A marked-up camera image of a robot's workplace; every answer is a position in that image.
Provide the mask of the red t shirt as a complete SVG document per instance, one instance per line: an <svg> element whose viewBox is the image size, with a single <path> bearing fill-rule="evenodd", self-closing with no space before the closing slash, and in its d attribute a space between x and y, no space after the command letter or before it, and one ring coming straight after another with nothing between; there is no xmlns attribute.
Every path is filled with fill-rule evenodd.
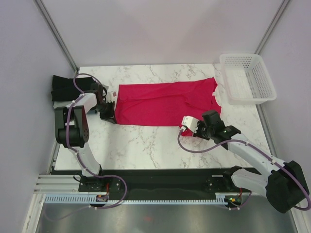
<svg viewBox="0 0 311 233"><path fill-rule="evenodd" d="M202 120L209 110L221 112L213 93L214 78L190 82L122 84L115 109L120 125L180 127L184 116Z"/></svg>

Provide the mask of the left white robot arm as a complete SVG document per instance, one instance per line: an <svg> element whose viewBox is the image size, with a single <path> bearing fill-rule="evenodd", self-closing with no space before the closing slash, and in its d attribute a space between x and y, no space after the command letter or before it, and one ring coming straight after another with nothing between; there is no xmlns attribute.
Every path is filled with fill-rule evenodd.
<svg viewBox="0 0 311 233"><path fill-rule="evenodd" d="M55 138L77 159L84 176L92 176L90 186L96 191L105 189L107 180L100 175L101 165L89 146L87 113L95 111L103 121L116 124L114 92L99 83L92 82L82 87L62 88L53 93L52 100L63 106L54 109Z"/></svg>

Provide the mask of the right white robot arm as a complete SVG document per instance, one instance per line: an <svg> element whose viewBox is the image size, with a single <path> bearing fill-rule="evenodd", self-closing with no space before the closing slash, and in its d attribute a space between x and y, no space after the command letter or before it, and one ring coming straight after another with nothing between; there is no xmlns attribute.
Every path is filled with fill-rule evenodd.
<svg viewBox="0 0 311 233"><path fill-rule="evenodd" d="M232 125L226 126L215 110L203 113L202 117L202 120L191 118L190 130L194 136L213 140L217 146L240 156L258 171L252 173L244 168L232 168L222 180L226 190L234 191L241 187L260 194L281 213L298 208L303 200L307 201L307 206L301 210L310 210L310 192L297 162L285 162L265 153L239 129Z"/></svg>

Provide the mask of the folded black t shirt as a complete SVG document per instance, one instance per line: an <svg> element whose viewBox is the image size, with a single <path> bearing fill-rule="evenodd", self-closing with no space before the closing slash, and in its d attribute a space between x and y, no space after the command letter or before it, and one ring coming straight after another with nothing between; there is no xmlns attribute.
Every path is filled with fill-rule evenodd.
<svg viewBox="0 0 311 233"><path fill-rule="evenodd" d="M77 78L76 85L84 92L91 89L96 82L91 77ZM81 92L73 84L72 78L53 75L52 78L52 101L72 101L79 97Z"/></svg>

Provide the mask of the white plastic basket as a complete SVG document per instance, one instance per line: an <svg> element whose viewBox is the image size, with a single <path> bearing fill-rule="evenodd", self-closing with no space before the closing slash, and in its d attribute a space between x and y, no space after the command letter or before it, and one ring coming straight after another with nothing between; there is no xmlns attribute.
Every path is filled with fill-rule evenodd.
<svg viewBox="0 0 311 233"><path fill-rule="evenodd" d="M228 102L259 105L277 98L262 57L251 53L221 54L220 65Z"/></svg>

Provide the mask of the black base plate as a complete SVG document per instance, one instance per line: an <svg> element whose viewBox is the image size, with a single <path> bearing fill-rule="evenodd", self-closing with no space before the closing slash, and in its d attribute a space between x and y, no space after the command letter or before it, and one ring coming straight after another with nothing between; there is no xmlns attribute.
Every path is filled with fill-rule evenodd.
<svg viewBox="0 0 311 233"><path fill-rule="evenodd" d="M108 192L113 199L199 199L240 193L229 184L227 168L104 170L102 178L80 175L79 191Z"/></svg>

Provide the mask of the right aluminium frame post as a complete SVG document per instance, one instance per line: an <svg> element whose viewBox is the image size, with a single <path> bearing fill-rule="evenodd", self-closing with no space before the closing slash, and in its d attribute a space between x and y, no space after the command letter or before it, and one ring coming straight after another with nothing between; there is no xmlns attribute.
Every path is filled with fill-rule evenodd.
<svg viewBox="0 0 311 233"><path fill-rule="evenodd" d="M284 15L285 11L291 4L292 0L282 0L280 6L278 7L276 13L274 14L268 28L266 29L263 37L261 38L254 54L261 55L265 46L267 45L271 35L273 34L274 30L276 29L278 23L281 21L282 16Z"/></svg>

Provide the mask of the aluminium frame post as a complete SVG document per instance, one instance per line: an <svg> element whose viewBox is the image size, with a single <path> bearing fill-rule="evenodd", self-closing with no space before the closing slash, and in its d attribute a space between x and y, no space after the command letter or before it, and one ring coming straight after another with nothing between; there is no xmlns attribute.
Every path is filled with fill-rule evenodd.
<svg viewBox="0 0 311 233"><path fill-rule="evenodd" d="M266 29L263 37L261 38L254 54L261 55L265 46L267 45L271 35L273 34L274 30L276 29L278 23L281 21L282 16L284 15L285 11L291 4L292 0L282 0L280 6L278 7L276 13L274 14L268 28Z"/></svg>
<svg viewBox="0 0 311 233"><path fill-rule="evenodd" d="M34 0L35 5L37 6L39 12L41 13L42 17L44 18L46 24L48 25L52 35L54 36L58 46L60 47L63 55L65 56L66 60L68 61L70 67L74 71L74 73L78 73L79 67L77 66L76 62L74 61L68 47L66 46L59 30L57 29L56 24L54 23L50 13L48 12L47 7L45 6L42 0Z"/></svg>

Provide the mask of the aluminium rail profile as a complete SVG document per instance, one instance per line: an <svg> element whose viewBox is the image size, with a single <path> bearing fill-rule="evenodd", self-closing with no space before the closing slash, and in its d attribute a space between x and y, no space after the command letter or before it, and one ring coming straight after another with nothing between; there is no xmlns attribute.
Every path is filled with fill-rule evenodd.
<svg viewBox="0 0 311 233"><path fill-rule="evenodd" d="M70 194L77 193L79 183L73 175L39 175L35 194Z"/></svg>

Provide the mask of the left aluminium frame post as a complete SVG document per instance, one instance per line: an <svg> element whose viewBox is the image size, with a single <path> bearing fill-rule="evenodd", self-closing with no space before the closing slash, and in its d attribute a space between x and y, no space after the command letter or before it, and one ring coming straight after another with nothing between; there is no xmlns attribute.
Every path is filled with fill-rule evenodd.
<svg viewBox="0 0 311 233"><path fill-rule="evenodd" d="M54 23L50 13L48 12L47 7L45 6L42 0L34 0L35 5L37 6L39 12L41 13L42 17L44 18L46 24L48 25L52 35L54 36L58 46L60 47L63 55L65 56L66 60L68 61L70 67L74 71L74 73L78 73L79 67L77 66L76 62L74 61L68 47L66 46L59 30L57 29L56 24Z"/></svg>

